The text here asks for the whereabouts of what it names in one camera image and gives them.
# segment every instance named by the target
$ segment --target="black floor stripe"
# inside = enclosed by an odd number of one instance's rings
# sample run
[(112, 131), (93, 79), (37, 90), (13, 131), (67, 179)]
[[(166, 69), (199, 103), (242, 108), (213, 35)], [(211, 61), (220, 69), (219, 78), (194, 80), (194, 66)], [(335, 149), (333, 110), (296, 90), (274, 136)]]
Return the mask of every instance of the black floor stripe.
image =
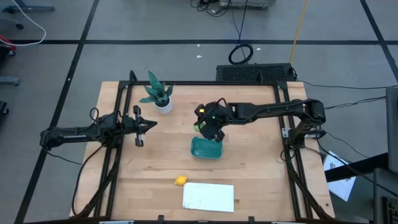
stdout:
[(374, 33), (375, 33), (377, 39), (380, 42), (380, 46), (383, 49), (384, 55), (387, 58), (387, 61), (388, 61), (388, 64), (390, 65), (390, 67), (391, 67), (392, 73), (394, 74), (394, 76), (396, 77), (396, 79), (398, 81), (398, 68), (397, 68), (397, 65), (396, 65), (396, 61), (394, 60), (394, 58), (391, 55), (390, 50), (388, 49), (387, 42), (384, 40), (383, 36), (381, 35), (379, 27), (377, 26), (376, 21), (374, 20), (373, 15), (372, 15), (372, 13), (371, 13), (371, 11), (369, 9), (369, 6), (366, 3), (366, 1), (365, 0), (361, 0), (361, 4), (362, 4), (363, 9), (365, 10), (365, 13), (366, 13), (368, 19), (369, 19), (369, 22), (372, 25)]
[[(38, 40), (12, 40), (15, 44), (28, 44)], [(85, 40), (84, 44), (98, 45), (150, 45), (150, 44), (236, 44), (238, 40)], [(79, 44), (80, 40), (45, 40), (41, 44)], [(293, 40), (241, 40), (242, 44), (292, 45)], [(298, 45), (377, 45), (378, 40), (298, 40)], [(397, 45), (398, 40), (390, 41)]]
[[(58, 124), (58, 120), (61, 115), (63, 104), (65, 103), (65, 99), (67, 97), (70, 83), (72, 82), (72, 78), (73, 78), (73, 75), (75, 74), (76, 66), (79, 62), (81, 51), (83, 50), (83, 46), (84, 46), (84, 41), (87, 38), (88, 31), (90, 29), (90, 25), (93, 22), (93, 18), (94, 18), (96, 8), (98, 6), (98, 2), (99, 2), (99, 0), (94, 0), (93, 5), (91, 7), (90, 14), (88, 15), (85, 28), (83, 30), (83, 33), (81, 34), (81, 37), (80, 37), (80, 40), (78, 43), (78, 47), (75, 52), (75, 56), (73, 57), (72, 64), (70, 65), (69, 72), (65, 79), (65, 84), (63, 85), (61, 95), (58, 100), (57, 107), (55, 108), (55, 112), (53, 114), (50, 126), (56, 126)], [(47, 157), (47, 153), (45, 153), (44, 150), (41, 150), (40, 154), (39, 154), (39, 158), (37, 159), (36, 165), (34, 167), (33, 174), (30, 177), (29, 184), (27, 186), (24, 198), (22, 199), (22, 203), (19, 207), (18, 214), (17, 214), (17, 217), (16, 217), (14, 223), (23, 223), (24, 222), (26, 213), (29, 208), (30, 201), (32, 200), (33, 193), (35, 191), (37, 181), (39, 180), (40, 173), (43, 169), (43, 165), (44, 165), (46, 157)]]

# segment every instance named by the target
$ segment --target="white paper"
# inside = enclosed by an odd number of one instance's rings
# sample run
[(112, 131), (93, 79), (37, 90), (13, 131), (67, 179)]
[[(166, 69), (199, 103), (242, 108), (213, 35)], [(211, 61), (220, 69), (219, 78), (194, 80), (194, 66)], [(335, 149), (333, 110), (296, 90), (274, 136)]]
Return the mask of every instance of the white paper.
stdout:
[(234, 186), (186, 183), (182, 207), (216, 212), (234, 212)]
[[(330, 154), (338, 157), (336, 154), (333, 152), (329, 151)], [(332, 168), (336, 168), (339, 166), (342, 166), (343, 163), (338, 161), (337, 159), (333, 158), (332, 156), (327, 155), (325, 158), (325, 161), (323, 162), (323, 170), (330, 170)], [(343, 199), (344, 201), (348, 201), (349, 195), (351, 193), (351, 190), (353, 189), (354, 182), (355, 182), (356, 177), (352, 177), (349, 179), (344, 179), (344, 180), (337, 180), (328, 183), (328, 188), (329, 190), (337, 195), (339, 198)]]

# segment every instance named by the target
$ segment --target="yellow cable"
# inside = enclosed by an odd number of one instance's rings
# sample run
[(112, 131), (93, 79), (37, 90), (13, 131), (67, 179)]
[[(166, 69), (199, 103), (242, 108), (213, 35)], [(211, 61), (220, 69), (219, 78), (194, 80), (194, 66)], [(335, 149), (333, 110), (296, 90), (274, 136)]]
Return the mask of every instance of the yellow cable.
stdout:
[(293, 63), (293, 56), (294, 56), (294, 50), (296, 48), (296, 41), (297, 41), (297, 37), (299, 36), (299, 32), (300, 32), (300, 29), (301, 29), (301, 23), (303, 22), (303, 19), (304, 19), (305, 10), (307, 10), (307, 5), (308, 5), (308, 0), (305, 0), (305, 4), (304, 4), (303, 10), (301, 12), (300, 22), (298, 22), (298, 27), (297, 27), (297, 30), (296, 30), (296, 34), (294, 35), (292, 51), (290, 52), (290, 59), (289, 59), (289, 63), (290, 64)]

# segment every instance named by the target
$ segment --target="white pot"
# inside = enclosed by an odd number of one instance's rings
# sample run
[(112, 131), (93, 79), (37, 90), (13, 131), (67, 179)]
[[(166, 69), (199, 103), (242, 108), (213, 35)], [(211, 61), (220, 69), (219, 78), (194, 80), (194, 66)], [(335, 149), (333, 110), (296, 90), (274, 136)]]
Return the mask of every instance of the white pot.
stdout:
[(169, 99), (170, 99), (170, 100), (169, 100), (168, 105), (166, 105), (166, 106), (164, 106), (164, 107), (159, 107), (159, 106), (157, 106), (157, 105), (154, 103), (157, 112), (159, 112), (159, 113), (161, 113), (161, 114), (167, 114), (167, 113), (169, 113), (169, 112), (173, 109), (172, 98), (169, 97)]

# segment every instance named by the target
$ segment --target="white cable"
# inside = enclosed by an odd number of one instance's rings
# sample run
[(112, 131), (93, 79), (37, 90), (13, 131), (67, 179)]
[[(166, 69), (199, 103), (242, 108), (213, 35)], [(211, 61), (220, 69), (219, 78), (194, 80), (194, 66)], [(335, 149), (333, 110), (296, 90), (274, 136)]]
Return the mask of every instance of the white cable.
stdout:
[(30, 20), (31, 22), (33, 22), (37, 27), (39, 27), (40, 29), (42, 29), (42, 31), (44, 32), (43, 38), (38, 41), (38, 42), (34, 42), (34, 43), (29, 43), (29, 44), (10, 44), (7, 43), (5, 41), (3, 41), (2, 39), (0, 39), (1, 42), (7, 44), (7, 45), (11, 45), (11, 46), (16, 46), (16, 47), (25, 47), (25, 46), (29, 46), (29, 45), (36, 45), (39, 44), (41, 42), (43, 42), (43, 40), (45, 39), (45, 36), (47, 35), (45, 29), (43, 27), (41, 27), (40, 25), (38, 25), (35, 21), (33, 21), (31, 18), (29, 18), (29, 16), (27, 16), (24, 11), (21, 9), (21, 7), (19, 7), (19, 5), (15, 2), (15, 0), (11, 0), (13, 1), (13, 3), (18, 7), (18, 9), (21, 11), (21, 13), (26, 17), (26, 19)]

